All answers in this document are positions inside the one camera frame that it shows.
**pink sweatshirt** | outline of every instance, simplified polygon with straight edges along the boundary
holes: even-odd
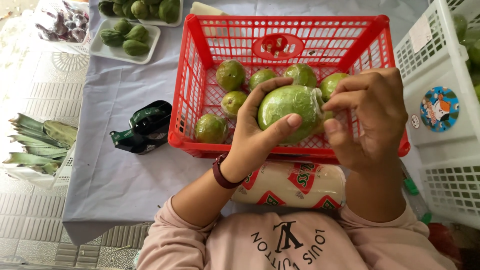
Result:
[[[155,216],[137,270],[455,270],[428,241],[410,207],[374,223],[348,207],[341,220],[316,212],[233,214],[200,228],[182,220],[171,198]]]

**watch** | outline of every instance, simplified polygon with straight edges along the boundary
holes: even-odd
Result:
[[[215,177],[216,182],[220,186],[222,186],[222,188],[232,189],[232,188],[236,188],[237,186],[241,185],[243,180],[238,182],[238,183],[232,183],[232,182],[229,182],[227,179],[225,179],[225,177],[222,175],[222,172],[220,171],[220,164],[225,160],[227,155],[228,155],[228,153],[223,153],[212,164],[213,176]]]

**white tablecloth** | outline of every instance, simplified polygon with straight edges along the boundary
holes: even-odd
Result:
[[[203,0],[231,15],[378,15],[390,17],[393,44],[427,7],[422,0]],[[101,18],[90,1],[90,31]],[[183,17],[192,6],[185,0]],[[95,239],[115,225],[153,220],[163,203],[204,173],[212,160],[163,145],[139,156],[113,147],[110,131],[128,129],[139,108],[155,100],[172,103],[182,26],[162,27],[152,60],[130,64],[92,56],[83,91],[79,132],[63,221],[74,244]],[[228,204],[223,213],[238,209]]]

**red plastic crate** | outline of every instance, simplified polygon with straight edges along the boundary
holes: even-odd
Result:
[[[387,16],[196,16],[185,19],[168,142],[198,158],[216,158],[230,151],[235,121],[227,119],[220,102],[226,94],[216,84],[216,69],[227,59],[240,61],[246,82],[261,68],[277,75],[293,63],[309,64],[318,83],[332,73],[358,74],[393,67],[395,60]],[[227,119],[226,144],[195,143],[194,127],[206,113]],[[361,126],[353,111],[338,112],[354,137]],[[399,155],[408,153],[406,133]],[[294,146],[275,147],[271,160],[338,163],[324,135],[312,135]]]

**person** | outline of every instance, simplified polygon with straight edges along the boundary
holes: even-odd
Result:
[[[228,182],[258,169],[300,126],[298,114],[265,131],[256,121],[264,96],[291,83],[270,79],[240,108],[231,150],[219,165]],[[408,115],[398,69],[370,69],[341,80],[323,109],[353,109],[363,126],[355,140],[336,119],[324,123],[338,161],[351,170],[338,220],[311,211],[221,218],[235,188],[220,185],[210,169],[155,215],[137,270],[456,269],[429,242],[428,227],[402,196],[397,149]]]

